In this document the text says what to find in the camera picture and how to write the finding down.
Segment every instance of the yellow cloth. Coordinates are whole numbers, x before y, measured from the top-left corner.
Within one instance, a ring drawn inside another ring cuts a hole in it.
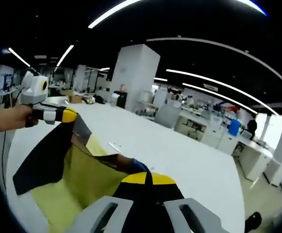
[[[48,219],[50,232],[63,233],[76,215],[103,196],[112,196],[126,173],[118,172],[85,154],[74,144],[66,154],[63,179],[31,190]]]

